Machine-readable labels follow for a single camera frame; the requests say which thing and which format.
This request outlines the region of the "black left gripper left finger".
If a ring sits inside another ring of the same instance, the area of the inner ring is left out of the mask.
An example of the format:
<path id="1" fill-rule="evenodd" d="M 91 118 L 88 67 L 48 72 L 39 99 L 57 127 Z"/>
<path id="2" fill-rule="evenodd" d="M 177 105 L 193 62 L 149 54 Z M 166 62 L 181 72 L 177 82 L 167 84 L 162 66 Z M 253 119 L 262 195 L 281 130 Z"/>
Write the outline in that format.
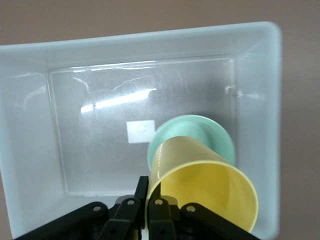
<path id="1" fill-rule="evenodd" d="M 112 208 L 91 202 L 14 240 L 141 240 L 149 184 L 141 176 L 135 193 L 119 197 Z"/>

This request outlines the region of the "mint green bowl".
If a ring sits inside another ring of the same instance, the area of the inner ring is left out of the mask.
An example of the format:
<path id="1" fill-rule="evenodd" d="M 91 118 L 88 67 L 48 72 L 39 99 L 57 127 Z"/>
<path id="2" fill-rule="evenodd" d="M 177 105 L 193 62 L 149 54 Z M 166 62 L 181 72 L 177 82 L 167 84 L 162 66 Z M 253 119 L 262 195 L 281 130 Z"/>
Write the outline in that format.
<path id="1" fill-rule="evenodd" d="M 191 137 L 210 148 L 232 166 L 236 163 L 236 149 L 229 133 L 216 121 L 204 116 L 187 114 L 163 123 L 156 131 L 147 148 L 147 164 L 152 169 L 156 150 L 174 137 Z"/>

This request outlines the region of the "yellow plastic cup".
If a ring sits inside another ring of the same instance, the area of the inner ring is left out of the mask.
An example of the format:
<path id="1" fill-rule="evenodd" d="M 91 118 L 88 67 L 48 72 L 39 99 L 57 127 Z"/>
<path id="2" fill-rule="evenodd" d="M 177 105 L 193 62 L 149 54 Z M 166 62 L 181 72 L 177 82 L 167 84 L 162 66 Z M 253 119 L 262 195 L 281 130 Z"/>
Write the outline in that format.
<path id="1" fill-rule="evenodd" d="M 145 203 L 147 230 L 148 203 L 157 186 L 179 208 L 198 203 L 249 233 L 257 221 L 258 195 L 249 178 L 194 138 L 173 137 L 156 150 Z"/>

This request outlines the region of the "white square sticker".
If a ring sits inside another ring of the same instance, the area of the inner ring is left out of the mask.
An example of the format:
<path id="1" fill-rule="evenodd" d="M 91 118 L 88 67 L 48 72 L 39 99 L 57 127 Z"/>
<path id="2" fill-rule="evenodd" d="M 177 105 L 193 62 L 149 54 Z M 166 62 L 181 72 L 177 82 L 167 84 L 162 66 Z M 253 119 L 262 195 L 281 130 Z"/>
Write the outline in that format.
<path id="1" fill-rule="evenodd" d="M 137 120 L 126 122 L 129 144 L 149 143 L 156 131 L 154 120 Z"/>

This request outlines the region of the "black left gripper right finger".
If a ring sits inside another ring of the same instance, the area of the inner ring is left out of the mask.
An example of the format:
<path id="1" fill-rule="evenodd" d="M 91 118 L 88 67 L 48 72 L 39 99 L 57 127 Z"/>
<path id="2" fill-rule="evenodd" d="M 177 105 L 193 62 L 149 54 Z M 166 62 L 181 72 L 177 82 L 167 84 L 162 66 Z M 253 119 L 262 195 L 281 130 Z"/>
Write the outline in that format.
<path id="1" fill-rule="evenodd" d="M 178 207 L 173 197 L 161 196 L 158 185 L 148 202 L 149 240 L 260 240 L 227 219 L 191 202 Z"/>

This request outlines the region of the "clear plastic box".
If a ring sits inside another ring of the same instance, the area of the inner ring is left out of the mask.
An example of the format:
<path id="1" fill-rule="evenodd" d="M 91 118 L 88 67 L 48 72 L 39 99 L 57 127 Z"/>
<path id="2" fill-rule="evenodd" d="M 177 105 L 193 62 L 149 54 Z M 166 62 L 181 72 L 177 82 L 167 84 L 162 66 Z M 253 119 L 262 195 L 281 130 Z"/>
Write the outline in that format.
<path id="1" fill-rule="evenodd" d="M 17 238 L 93 201 L 112 205 L 149 174 L 149 143 L 128 143 L 128 121 L 155 130 L 182 115 L 229 133 L 235 165 L 254 184 L 253 234 L 280 228 L 282 34 L 240 23 L 0 46 L 0 171 Z"/>

